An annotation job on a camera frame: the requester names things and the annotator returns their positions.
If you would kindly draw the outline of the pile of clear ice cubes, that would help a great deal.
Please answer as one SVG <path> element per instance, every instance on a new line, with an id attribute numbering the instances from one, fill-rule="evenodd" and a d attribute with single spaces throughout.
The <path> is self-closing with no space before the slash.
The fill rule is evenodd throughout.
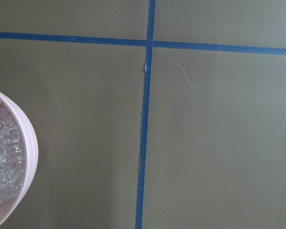
<path id="1" fill-rule="evenodd" d="M 0 100 L 0 204 L 18 196 L 24 170 L 22 134 L 14 116 Z"/>

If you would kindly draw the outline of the pink bowl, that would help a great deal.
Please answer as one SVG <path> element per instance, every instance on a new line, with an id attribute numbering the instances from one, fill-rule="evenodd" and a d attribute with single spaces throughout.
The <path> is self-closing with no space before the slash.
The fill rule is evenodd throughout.
<path id="1" fill-rule="evenodd" d="M 8 107 L 16 122 L 20 128 L 22 139 L 24 141 L 24 153 L 25 153 L 25 172 L 23 179 L 23 186 L 20 189 L 20 193 L 16 198 L 0 204 L 0 225 L 10 216 L 15 208 L 22 201 L 26 192 L 28 191 L 38 164 L 38 141 L 34 131 L 34 128 L 22 111 L 22 109 L 14 103 L 10 98 L 0 92 L 0 99 Z"/>

